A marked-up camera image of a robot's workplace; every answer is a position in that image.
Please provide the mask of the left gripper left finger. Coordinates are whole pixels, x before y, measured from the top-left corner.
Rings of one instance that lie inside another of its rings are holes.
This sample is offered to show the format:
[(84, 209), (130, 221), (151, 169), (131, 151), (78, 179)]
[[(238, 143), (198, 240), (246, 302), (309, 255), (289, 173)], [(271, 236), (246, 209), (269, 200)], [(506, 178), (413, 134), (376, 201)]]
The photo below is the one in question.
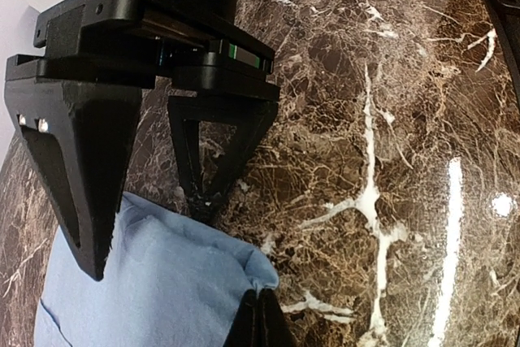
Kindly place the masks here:
[(258, 346), (258, 298), (254, 290), (248, 290), (240, 301), (224, 347)]

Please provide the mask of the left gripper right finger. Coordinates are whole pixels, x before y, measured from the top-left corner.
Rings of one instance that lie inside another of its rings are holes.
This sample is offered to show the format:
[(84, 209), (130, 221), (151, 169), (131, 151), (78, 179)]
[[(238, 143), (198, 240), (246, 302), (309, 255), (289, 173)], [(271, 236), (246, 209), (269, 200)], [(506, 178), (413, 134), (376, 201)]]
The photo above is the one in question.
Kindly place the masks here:
[(294, 347), (293, 334), (275, 292), (263, 289), (258, 298), (258, 346)]

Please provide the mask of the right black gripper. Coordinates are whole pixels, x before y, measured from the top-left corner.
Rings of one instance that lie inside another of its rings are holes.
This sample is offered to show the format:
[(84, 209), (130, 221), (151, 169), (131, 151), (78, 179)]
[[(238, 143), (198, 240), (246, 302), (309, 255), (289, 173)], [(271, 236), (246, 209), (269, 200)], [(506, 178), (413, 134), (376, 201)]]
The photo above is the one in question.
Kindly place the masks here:
[(37, 19), (42, 56), (8, 59), (6, 80), (77, 80), (277, 101), (274, 51), (234, 24), (236, 0), (62, 0)]

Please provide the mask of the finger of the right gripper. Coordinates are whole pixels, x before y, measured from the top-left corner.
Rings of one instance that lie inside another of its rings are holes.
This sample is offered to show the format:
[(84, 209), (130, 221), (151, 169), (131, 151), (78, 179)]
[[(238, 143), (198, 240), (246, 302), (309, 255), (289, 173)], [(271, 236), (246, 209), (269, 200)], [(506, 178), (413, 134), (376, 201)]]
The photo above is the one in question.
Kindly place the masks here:
[(167, 110), (189, 215), (215, 217), (274, 123), (278, 103), (240, 97), (169, 97)]
[(141, 108), (135, 87), (12, 80), (7, 109), (80, 269), (102, 280)]

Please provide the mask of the light blue shirt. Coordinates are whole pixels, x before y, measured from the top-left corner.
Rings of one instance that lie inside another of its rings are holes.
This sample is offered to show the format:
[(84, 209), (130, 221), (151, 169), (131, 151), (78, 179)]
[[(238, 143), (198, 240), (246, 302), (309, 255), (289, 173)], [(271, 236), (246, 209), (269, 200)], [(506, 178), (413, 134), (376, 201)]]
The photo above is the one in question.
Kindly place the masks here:
[(33, 343), (221, 346), (242, 297), (278, 284), (256, 246), (125, 193), (102, 280), (55, 234)]

